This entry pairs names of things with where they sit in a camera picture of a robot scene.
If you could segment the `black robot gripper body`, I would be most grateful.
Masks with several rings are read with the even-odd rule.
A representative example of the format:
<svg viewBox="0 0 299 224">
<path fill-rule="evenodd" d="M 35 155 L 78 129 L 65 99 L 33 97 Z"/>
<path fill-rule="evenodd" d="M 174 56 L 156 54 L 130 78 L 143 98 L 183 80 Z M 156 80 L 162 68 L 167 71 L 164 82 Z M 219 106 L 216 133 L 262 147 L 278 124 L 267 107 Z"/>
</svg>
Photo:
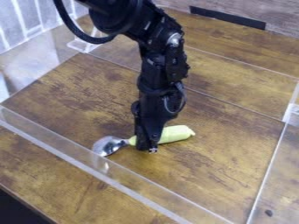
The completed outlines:
<svg viewBox="0 0 299 224">
<path fill-rule="evenodd" d="M 166 123 L 178 117 L 186 105 L 183 79 L 190 65 L 178 38 L 158 50 L 139 46 L 142 71 L 138 77 L 139 99 L 132 104 L 138 140 L 159 140 Z"/>
</svg>

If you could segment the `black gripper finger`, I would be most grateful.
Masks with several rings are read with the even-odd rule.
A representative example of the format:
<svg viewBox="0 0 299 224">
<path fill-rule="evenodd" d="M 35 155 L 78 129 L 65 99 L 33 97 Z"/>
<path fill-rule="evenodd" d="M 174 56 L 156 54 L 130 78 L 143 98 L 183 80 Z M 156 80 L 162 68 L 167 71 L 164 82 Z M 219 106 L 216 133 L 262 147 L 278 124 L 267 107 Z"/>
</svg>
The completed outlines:
<svg viewBox="0 0 299 224">
<path fill-rule="evenodd" d="M 138 128 L 135 134 L 136 134 L 136 142 L 135 142 L 136 149 L 139 151 L 156 152 L 158 142 L 160 140 L 162 133 L 155 131 L 147 134 L 143 128 Z"/>
</svg>

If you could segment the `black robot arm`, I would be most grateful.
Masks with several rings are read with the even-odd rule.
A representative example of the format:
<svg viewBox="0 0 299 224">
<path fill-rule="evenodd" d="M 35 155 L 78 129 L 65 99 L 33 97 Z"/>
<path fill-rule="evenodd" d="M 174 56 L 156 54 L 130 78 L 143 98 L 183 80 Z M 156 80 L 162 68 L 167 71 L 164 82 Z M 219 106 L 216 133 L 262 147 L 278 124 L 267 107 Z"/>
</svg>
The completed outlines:
<svg viewBox="0 0 299 224">
<path fill-rule="evenodd" d="M 139 99 L 132 104 L 136 148 L 158 152 L 166 123 L 186 104 L 183 79 L 190 65 L 183 50 L 183 27 L 152 0 L 78 0 L 91 21 L 108 35 L 124 35 L 139 46 Z"/>
</svg>

